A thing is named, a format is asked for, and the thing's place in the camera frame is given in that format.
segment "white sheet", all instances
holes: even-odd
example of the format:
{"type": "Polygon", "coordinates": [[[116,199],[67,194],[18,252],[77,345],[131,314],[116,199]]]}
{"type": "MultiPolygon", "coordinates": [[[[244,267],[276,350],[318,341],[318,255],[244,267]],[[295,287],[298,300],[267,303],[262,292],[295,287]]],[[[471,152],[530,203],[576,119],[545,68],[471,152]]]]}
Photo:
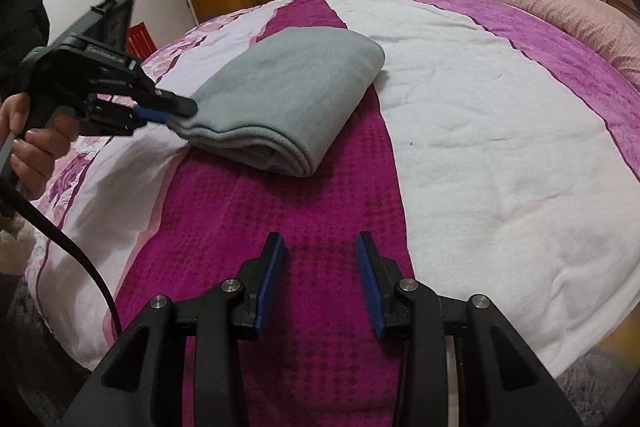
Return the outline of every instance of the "white sheet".
{"type": "MultiPolygon", "coordinates": [[[[162,87],[193,92],[286,2],[211,33],[183,53],[162,87]]],[[[640,187],[602,120],[465,16],[408,0],[327,2],[349,29],[385,49],[375,87],[417,278],[442,295],[489,295],[558,375],[639,298],[640,187]]],[[[149,128],[114,139],[87,172],[63,230],[112,290],[182,145],[149,128]]],[[[33,266],[44,242],[35,257],[33,266]]],[[[32,287],[35,279],[32,269],[32,287]]],[[[55,247],[39,296],[62,346],[95,367],[108,347],[106,306],[55,247]]]]}

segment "gray fluffy rug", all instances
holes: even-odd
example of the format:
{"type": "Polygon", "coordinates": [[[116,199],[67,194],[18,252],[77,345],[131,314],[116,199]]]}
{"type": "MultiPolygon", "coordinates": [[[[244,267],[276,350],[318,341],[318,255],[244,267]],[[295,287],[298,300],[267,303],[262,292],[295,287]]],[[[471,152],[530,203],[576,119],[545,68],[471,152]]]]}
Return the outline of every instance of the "gray fluffy rug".
{"type": "Polygon", "coordinates": [[[591,349],[556,379],[586,427],[598,427],[635,375],[620,357],[591,349]]]}

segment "finger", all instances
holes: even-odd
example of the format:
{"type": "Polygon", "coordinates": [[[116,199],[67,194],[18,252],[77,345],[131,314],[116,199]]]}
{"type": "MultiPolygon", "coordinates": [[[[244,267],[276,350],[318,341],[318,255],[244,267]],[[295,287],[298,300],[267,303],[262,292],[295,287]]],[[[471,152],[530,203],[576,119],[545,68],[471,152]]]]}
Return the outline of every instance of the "finger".
{"type": "Polygon", "coordinates": [[[55,166],[53,156],[24,140],[14,141],[14,155],[36,170],[45,180],[48,180],[53,174],[55,166]]]}
{"type": "Polygon", "coordinates": [[[56,129],[68,138],[70,142],[75,142],[80,133],[80,122],[77,118],[68,114],[59,114],[54,118],[56,129]]]}
{"type": "Polygon", "coordinates": [[[14,94],[4,100],[0,107],[0,139],[2,142],[11,131],[20,134],[29,116],[29,96],[26,93],[14,94]]]}
{"type": "Polygon", "coordinates": [[[11,166],[14,172],[20,178],[20,181],[26,185],[29,189],[27,194],[30,200],[37,200],[44,194],[44,189],[47,186],[47,181],[42,174],[31,168],[25,162],[20,160],[15,154],[11,155],[11,166]]]}
{"type": "Polygon", "coordinates": [[[69,139],[55,129],[30,129],[24,138],[27,143],[48,152],[54,160],[65,156],[71,147],[69,139]]]}

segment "folded towel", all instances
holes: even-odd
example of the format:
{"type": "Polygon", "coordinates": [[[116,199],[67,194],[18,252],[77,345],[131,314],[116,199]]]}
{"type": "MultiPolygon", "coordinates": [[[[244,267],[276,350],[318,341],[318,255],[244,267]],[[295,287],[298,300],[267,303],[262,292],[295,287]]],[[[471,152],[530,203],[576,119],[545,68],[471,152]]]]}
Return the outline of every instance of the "folded towel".
{"type": "Polygon", "coordinates": [[[310,176],[380,72],[385,52],[341,28],[287,28],[250,47],[167,126],[192,145],[266,171],[310,176]]]}

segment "metal screw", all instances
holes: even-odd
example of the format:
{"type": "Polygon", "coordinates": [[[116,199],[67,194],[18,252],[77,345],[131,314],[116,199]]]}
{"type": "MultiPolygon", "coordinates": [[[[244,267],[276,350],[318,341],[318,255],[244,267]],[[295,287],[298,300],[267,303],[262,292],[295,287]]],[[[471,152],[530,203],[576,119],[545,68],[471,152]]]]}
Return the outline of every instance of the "metal screw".
{"type": "Polygon", "coordinates": [[[223,292],[235,292],[240,289],[240,281],[238,279],[227,279],[222,282],[222,291],[223,292]]]}
{"type": "Polygon", "coordinates": [[[159,310],[160,308],[164,308],[169,299],[164,295],[156,295],[155,297],[151,297],[149,301],[149,306],[151,306],[155,310],[159,310]]]}
{"type": "Polygon", "coordinates": [[[415,292],[418,289],[418,282],[415,279],[402,279],[400,289],[406,292],[415,292]]]}
{"type": "Polygon", "coordinates": [[[473,304],[473,306],[475,306],[476,308],[484,310],[485,308],[489,307],[489,304],[491,304],[491,300],[486,295],[474,295],[471,299],[471,304],[473,304]]]}

